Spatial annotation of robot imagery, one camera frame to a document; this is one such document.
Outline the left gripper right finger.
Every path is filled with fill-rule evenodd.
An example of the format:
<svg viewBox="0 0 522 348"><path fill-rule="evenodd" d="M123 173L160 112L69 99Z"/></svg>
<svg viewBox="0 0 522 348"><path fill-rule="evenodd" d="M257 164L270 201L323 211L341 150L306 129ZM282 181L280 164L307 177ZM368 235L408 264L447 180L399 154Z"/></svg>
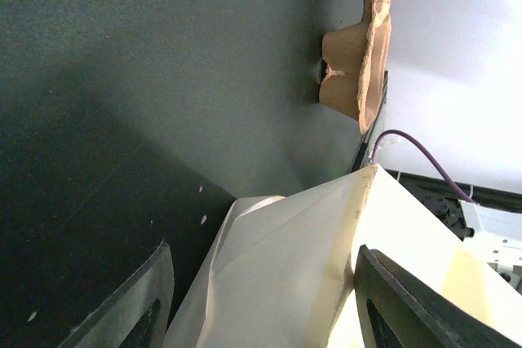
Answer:
<svg viewBox="0 0 522 348"><path fill-rule="evenodd" d="M377 249L362 245L354 276L366 347L518 347Z"/></svg>

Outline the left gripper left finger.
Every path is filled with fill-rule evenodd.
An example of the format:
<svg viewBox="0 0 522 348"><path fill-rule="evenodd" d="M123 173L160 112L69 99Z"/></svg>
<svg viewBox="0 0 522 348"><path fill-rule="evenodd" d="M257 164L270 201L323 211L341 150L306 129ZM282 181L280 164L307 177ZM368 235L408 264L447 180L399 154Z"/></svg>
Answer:
<svg viewBox="0 0 522 348"><path fill-rule="evenodd" d="M170 246L161 242L61 347L161 347L175 288Z"/></svg>

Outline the brown paper bag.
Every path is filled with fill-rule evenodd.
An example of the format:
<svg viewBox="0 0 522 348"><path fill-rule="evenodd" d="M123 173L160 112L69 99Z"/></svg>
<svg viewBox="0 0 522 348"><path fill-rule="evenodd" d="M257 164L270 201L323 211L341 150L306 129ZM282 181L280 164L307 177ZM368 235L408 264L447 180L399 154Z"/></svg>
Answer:
<svg viewBox="0 0 522 348"><path fill-rule="evenodd" d="M353 283L361 246L520 341L520 295L381 166L370 165L292 196L237 200L165 346L362 346Z"/></svg>

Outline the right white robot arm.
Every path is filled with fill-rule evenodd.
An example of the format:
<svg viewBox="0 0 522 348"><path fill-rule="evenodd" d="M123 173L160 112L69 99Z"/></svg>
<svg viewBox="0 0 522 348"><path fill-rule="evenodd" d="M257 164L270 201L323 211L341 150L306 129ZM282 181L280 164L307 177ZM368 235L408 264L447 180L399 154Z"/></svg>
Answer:
<svg viewBox="0 0 522 348"><path fill-rule="evenodd" d="M521 214L467 201L460 205L464 222L473 231L464 245L521 293Z"/></svg>

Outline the black mounting rail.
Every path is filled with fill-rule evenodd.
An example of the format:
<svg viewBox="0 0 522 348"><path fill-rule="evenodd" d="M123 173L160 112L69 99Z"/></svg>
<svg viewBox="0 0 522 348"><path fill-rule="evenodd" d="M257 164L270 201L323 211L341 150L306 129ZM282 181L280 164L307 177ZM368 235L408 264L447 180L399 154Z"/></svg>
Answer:
<svg viewBox="0 0 522 348"><path fill-rule="evenodd" d="M446 181L394 170L389 173L460 240L474 235L474 231L465 223L458 195ZM458 186L471 193L471 198L486 208L517 214L521 212L520 195L461 183Z"/></svg>

